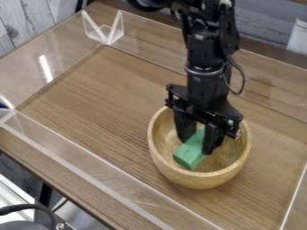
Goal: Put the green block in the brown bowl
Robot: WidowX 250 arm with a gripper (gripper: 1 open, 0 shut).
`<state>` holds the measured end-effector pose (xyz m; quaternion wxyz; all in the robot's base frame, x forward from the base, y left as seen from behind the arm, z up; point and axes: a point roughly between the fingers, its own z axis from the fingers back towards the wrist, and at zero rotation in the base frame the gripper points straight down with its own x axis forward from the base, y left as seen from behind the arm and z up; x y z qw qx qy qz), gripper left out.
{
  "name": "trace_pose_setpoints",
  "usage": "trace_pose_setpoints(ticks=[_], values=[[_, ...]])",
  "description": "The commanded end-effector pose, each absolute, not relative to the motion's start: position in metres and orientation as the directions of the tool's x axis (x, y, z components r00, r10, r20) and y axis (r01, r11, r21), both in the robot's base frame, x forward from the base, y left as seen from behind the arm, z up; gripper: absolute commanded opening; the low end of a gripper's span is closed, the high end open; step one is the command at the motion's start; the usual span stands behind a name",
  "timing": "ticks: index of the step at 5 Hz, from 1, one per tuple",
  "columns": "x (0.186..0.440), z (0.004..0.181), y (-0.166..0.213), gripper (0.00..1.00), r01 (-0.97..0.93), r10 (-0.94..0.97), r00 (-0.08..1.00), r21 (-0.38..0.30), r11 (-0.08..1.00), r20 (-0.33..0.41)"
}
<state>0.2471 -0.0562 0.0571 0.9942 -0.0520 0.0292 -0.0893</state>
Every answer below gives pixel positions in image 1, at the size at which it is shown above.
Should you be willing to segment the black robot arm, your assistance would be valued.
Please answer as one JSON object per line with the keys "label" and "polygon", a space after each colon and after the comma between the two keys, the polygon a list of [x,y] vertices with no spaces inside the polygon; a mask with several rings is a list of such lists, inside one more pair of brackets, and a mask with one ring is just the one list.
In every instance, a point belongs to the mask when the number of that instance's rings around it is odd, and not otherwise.
{"label": "black robot arm", "polygon": [[187,84],[169,84],[166,105],[174,110],[178,137],[187,141],[199,123],[206,125],[202,153],[210,155],[225,137],[241,135],[242,113],[229,100],[231,72],[241,68],[233,59],[239,50],[235,0],[127,0],[138,10],[165,8],[182,22],[187,48]]}

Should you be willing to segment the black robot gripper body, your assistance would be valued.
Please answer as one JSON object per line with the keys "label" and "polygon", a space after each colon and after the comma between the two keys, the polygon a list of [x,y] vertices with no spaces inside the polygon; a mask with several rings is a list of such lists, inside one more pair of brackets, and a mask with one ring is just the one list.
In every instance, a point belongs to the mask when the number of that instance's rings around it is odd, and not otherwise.
{"label": "black robot gripper body", "polygon": [[242,113],[229,101],[231,67],[219,71],[187,70],[187,85],[167,84],[166,106],[174,112],[183,111],[197,123],[213,123],[223,129],[225,137],[237,138],[241,133]]}

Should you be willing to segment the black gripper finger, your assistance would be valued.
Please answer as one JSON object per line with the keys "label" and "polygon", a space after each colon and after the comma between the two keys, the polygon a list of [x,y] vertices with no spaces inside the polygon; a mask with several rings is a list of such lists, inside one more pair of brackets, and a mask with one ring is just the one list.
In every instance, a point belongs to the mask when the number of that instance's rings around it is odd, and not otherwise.
{"label": "black gripper finger", "polygon": [[225,139],[223,129],[213,123],[206,124],[203,139],[203,154],[211,155],[214,150],[222,145]]}
{"label": "black gripper finger", "polygon": [[197,122],[191,116],[183,111],[174,112],[174,121],[177,127],[178,138],[185,143],[197,131]]}

